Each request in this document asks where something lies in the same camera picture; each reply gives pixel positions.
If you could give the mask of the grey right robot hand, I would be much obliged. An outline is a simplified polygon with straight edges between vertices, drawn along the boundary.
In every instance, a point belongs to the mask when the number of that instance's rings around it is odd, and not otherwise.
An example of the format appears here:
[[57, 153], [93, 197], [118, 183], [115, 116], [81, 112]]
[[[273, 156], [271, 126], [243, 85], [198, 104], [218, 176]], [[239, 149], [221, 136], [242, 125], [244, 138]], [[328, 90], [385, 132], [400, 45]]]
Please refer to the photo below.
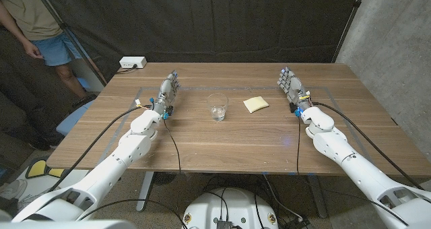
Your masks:
[[300, 115], [312, 106], [309, 92], [304, 89], [300, 79], [289, 67], [281, 70], [277, 85], [286, 94], [292, 113]]

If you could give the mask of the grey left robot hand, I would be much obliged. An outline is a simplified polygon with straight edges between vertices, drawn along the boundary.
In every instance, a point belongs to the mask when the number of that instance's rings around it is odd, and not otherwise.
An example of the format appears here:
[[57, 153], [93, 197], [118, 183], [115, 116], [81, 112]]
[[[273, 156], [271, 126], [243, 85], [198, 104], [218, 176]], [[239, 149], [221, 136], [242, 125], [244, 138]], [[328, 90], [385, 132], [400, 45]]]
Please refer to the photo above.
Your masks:
[[173, 70], [162, 82], [154, 101], [153, 110], [162, 115], [165, 119], [166, 115], [171, 116], [174, 110], [173, 103], [179, 88], [178, 74], [176, 70]]

